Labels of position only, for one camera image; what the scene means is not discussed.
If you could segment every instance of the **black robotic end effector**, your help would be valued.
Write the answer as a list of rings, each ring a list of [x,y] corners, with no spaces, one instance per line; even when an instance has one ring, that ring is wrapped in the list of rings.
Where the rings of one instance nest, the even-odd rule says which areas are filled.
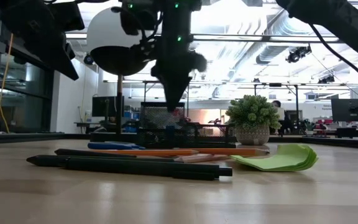
[[[73,80],[78,74],[71,63],[75,56],[65,33],[84,29],[76,2],[45,4],[42,0],[0,0],[2,23],[24,47],[52,69]]]
[[[201,1],[166,0],[163,5],[162,33],[157,39],[157,61],[151,75],[164,87],[168,111],[175,110],[189,85],[189,73],[206,70],[206,59],[189,50],[191,13],[201,9]]]
[[[321,25],[358,52],[358,9],[347,0],[276,0],[307,24]]]
[[[162,83],[169,111],[175,110],[189,85],[189,73],[193,69],[206,70],[205,58],[189,50],[193,41],[190,34],[191,13],[199,11],[201,3],[201,0],[122,0],[121,26],[128,35],[138,35],[138,30],[142,31],[138,47],[144,50],[144,58],[156,60],[151,75]],[[161,36],[156,36],[161,22]],[[152,30],[153,33],[146,37],[145,30]]]

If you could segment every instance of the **sticky note pad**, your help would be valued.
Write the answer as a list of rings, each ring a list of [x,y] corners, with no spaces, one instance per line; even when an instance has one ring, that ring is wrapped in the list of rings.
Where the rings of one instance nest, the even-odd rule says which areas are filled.
[[[301,171],[313,167],[317,162],[317,154],[306,145],[287,144],[277,147],[277,153],[263,159],[231,156],[237,162],[270,172]]]

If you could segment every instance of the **white spherical camera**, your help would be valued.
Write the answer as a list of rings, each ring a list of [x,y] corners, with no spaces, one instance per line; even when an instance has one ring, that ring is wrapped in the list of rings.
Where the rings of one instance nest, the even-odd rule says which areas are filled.
[[[132,49],[142,36],[127,35],[121,27],[120,14],[110,8],[99,12],[88,26],[87,51],[101,69],[115,75],[133,75],[147,62]]]

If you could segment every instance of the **black marker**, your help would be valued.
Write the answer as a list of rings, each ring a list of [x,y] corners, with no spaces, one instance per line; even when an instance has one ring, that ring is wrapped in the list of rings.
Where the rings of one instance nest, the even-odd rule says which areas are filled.
[[[122,161],[115,159],[88,159],[70,157],[63,166],[70,170],[93,172],[112,172],[119,174],[156,175],[162,177],[178,177],[182,179],[196,179],[197,174],[205,179],[206,175],[215,179],[219,176],[232,176],[232,169],[219,165],[184,164],[176,162],[145,162]]]
[[[174,159],[164,158],[121,158],[121,157],[88,157],[88,156],[51,156],[51,155],[38,155],[26,159],[27,162],[36,166],[42,167],[62,167],[68,158],[88,158],[88,159],[115,159],[115,160],[130,160],[130,161],[146,161],[146,162],[177,162]]]
[[[136,158],[133,155],[122,155],[122,154],[113,154],[113,153],[103,153],[103,152],[92,152],[84,150],[74,150],[74,149],[58,149],[55,151],[56,155],[59,156],[97,156],[97,157],[126,157],[126,158]]]

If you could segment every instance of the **wooden surface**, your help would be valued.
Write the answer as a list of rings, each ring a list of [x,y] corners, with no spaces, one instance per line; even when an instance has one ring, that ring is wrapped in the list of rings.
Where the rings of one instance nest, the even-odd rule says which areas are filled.
[[[312,145],[320,160],[294,173],[263,173],[229,161],[234,177],[214,182],[25,161],[59,147],[85,149],[86,143],[0,144],[0,224],[358,224],[358,149]]]

